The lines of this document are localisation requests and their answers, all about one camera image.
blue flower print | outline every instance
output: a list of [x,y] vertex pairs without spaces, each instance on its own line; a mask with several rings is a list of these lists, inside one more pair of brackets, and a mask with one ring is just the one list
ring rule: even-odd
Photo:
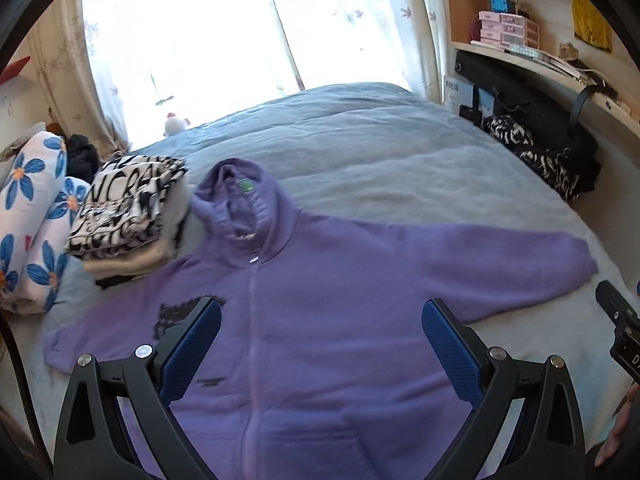
[[32,158],[24,166],[24,153],[20,153],[14,164],[14,172],[9,175],[4,183],[5,187],[9,187],[4,200],[4,208],[9,210],[14,206],[16,197],[18,196],[18,186],[22,194],[31,202],[33,200],[33,184],[31,183],[30,173],[40,173],[44,170],[44,162],[40,158]]
[[80,185],[74,189],[73,181],[67,177],[65,187],[58,193],[53,203],[54,208],[49,211],[47,218],[50,220],[62,218],[69,211],[69,225],[73,225],[85,196],[86,186]]
[[27,265],[27,274],[38,285],[50,286],[51,290],[44,303],[44,310],[48,312],[53,306],[53,302],[58,295],[58,287],[60,286],[60,276],[65,271],[66,254],[61,253],[56,261],[56,256],[49,242],[45,240],[42,244],[42,261],[46,269],[38,264]]
[[14,253],[14,236],[6,235],[0,242],[0,299],[7,292],[13,292],[18,285],[18,273],[9,270],[11,256]]
[[56,161],[56,178],[66,171],[66,144],[61,137],[49,137],[45,139],[44,145],[50,150],[60,150],[58,160]]

stuffed toy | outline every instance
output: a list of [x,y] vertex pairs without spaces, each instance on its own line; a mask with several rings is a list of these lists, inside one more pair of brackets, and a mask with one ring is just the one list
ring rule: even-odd
[[174,135],[181,134],[183,131],[188,130],[191,126],[191,121],[188,119],[181,119],[174,113],[167,114],[166,122],[164,123],[164,138],[168,139]]

bed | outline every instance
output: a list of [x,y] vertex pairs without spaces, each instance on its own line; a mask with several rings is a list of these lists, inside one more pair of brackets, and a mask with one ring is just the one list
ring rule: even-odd
[[[580,217],[471,123],[391,84],[336,85],[238,112],[140,153],[184,157],[192,184],[222,158],[255,160],[303,208],[315,212],[398,223],[564,230],[584,238],[599,267],[587,284],[545,304],[485,319],[474,328],[488,346],[500,345],[516,358],[542,362],[550,354],[564,357],[587,446],[608,428],[630,378],[609,357],[613,326],[595,302],[594,290],[607,279],[635,308],[636,299]],[[184,233],[180,252],[188,254],[204,231],[189,215]],[[51,452],[68,377],[44,365],[42,338],[130,286],[100,290],[72,258],[51,311],[12,320]],[[0,362],[0,405],[27,427],[7,356]],[[510,412],[490,456],[490,470],[506,448],[517,411],[514,406]]]

wooden shelf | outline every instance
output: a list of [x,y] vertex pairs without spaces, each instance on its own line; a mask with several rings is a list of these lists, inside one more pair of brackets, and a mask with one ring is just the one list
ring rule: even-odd
[[[618,91],[620,100],[640,115],[640,71],[620,38],[612,35],[611,53],[578,40],[574,36],[572,0],[519,1],[531,19],[540,25],[541,50],[556,56],[560,43],[573,43],[580,51],[580,60],[605,74],[607,81]],[[469,43],[469,23],[478,16],[479,10],[489,8],[490,0],[447,0],[451,41]]]
[[[513,66],[523,68],[524,70],[533,72],[539,76],[545,77],[555,83],[558,83],[565,88],[573,90],[576,92],[576,94],[580,93],[585,87],[585,85],[578,80],[575,80],[572,77],[549,68],[542,63],[538,63],[537,61],[533,61],[531,59],[526,59],[525,57],[515,56],[513,54],[508,54],[507,52],[495,50],[490,47],[472,45],[469,43],[460,43],[457,41],[453,42],[453,47],[457,50],[466,50],[467,52],[473,52],[482,56],[491,57],[493,59],[509,63]],[[622,108],[620,108],[611,99],[604,96],[603,94],[594,94],[591,97],[591,101],[595,105],[606,111],[608,114],[616,118],[620,123],[624,124],[637,137],[640,137],[640,122],[638,120],[635,120],[630,115],[626,114],[624,110],[622,110]]]

cardboard box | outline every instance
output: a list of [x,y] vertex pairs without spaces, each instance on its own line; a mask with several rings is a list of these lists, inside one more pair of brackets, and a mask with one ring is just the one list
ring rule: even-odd
[[[452,114],[460,115],[460,106],[471,107],[474,104],[474,85],[471,81],[461,76],[444,76],[444,103],[443,106]],[[480,102],[478,109],[483,117],[494,114],[494,97],[482,89],[478,89]]]

